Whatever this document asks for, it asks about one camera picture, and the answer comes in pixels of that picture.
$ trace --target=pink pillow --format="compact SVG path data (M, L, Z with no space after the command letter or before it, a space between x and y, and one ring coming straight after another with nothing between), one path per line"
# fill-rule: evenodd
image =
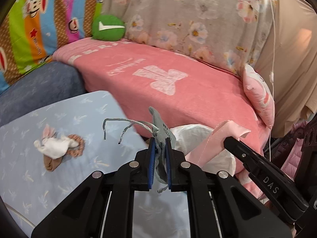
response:
M263 122L271 129L275 117L272 94L262 77L248 64L243 72L243 90Z

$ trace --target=blue gripper pad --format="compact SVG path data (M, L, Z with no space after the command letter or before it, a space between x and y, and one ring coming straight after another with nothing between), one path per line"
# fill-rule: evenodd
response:
M149 168L147 170L147 176L148 176L148 188L152 189L153 185L153 178L154 178L154 167L155 167L155 139L153 139L152 142L152 148L151 148L151 156L150 156L150 163L149 163Z
M168 184L168 188L171 189L172 187L171 162L170 162L170 155L169 155L169 150L168 150L166 141L165 141L165 162L166 162L167 184Z

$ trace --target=white bag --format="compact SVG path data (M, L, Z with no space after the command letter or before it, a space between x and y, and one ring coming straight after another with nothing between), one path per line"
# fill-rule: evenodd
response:
M202 124L188 124L171 128L176 137L175 149L187 155L196 148L213 131L212 128ZM227 171L230 175L236 172L236 158L226 149L202 167L205 172L216 174Z

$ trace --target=green stripe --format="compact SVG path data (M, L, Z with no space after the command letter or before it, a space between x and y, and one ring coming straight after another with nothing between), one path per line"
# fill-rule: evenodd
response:
M102 3L97 3L96 9L95 9L95 14L94 14L94 20L95 20L95 18L97 18L100 15L101 9L102 9Z
M26 37L22 9L26 0L18 0L9 12L9 30L12 43L12 52L17 68L21 74L26 73L25 67L36 66L31 54L31 48Z

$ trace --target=floral curtain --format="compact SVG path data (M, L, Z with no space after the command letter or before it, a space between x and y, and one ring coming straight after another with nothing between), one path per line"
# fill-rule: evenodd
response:
M126 23L126 38L241 75L254 65L277 0L104 0L103 14Z

